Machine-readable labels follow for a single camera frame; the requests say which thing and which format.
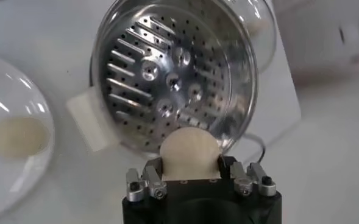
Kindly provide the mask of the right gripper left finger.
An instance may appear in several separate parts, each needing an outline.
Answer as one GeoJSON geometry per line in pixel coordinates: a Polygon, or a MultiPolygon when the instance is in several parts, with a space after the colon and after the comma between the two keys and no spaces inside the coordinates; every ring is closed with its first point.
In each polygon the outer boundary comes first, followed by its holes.
{"type": "Polygon", "coordinates": [[[149,160],[142,174],[131,168],[126,173],[126,199],[130,202],[139,202],[152,197],[157,200],[167,195],[167,183],[162,180],[163,162],[156,158],[149,160]]]}

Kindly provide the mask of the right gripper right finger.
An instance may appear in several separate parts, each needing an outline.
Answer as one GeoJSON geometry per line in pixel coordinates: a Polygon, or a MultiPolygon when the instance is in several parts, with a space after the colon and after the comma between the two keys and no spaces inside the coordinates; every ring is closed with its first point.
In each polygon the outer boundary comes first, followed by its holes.
{"type": "Polygon", "coordinates": [[[255,189],[264,197],[277,195],[276,184],[266,174],[260,163],[250,163],[246,168],[232,156],[219,155],[218,168],[222,179],[233,181],[234,191],[244,197],[255,189]]]}

